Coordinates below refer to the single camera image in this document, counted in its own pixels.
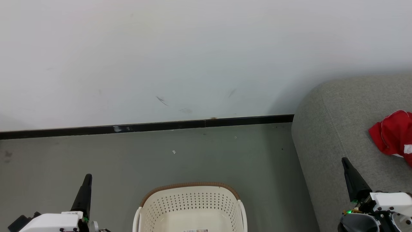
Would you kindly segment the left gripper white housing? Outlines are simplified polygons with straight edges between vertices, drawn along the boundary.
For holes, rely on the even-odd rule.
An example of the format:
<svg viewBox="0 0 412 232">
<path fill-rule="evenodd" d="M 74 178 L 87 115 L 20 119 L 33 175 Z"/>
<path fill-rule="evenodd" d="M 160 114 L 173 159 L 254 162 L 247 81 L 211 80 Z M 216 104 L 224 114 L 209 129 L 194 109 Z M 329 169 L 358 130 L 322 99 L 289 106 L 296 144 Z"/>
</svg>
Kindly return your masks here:
<svg viewBox="0 0 412 232">
<path fill-rule="evenodd" d="M 70 211 L 19 216 L 8 226 L 10 232 L 109 232 L 90 221 L 92 175 L 87 174 L 79 188 Z"/>
</svg>

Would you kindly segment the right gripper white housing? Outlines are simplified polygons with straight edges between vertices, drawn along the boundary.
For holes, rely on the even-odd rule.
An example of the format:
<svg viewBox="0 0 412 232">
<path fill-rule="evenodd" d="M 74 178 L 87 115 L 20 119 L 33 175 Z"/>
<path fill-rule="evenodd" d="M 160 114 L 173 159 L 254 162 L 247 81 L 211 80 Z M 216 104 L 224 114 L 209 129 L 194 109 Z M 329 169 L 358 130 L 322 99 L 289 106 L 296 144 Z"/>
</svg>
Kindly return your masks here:
<svg viewBox="0 0 412 232">
<path fill-rule="evenodd" d="M 411 194 L 372 192 L 347 157 L 341 162 L 349 200 L 357 203 L 347 212 L 347 223 L 411 223 Z"/>
</svg>

